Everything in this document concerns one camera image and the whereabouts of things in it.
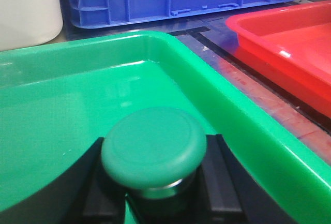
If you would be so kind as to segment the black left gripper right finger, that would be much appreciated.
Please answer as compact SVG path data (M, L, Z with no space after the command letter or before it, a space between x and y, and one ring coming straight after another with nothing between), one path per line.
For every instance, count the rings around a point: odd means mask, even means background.
M207 136L183 223L295 223L249 175L222 135Z

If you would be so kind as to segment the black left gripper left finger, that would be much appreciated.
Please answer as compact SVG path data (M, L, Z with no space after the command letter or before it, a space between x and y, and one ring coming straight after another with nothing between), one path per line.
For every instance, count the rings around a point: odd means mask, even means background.
M1 223L124 223L124 191L101 164L103 138L63 174L1 211Z

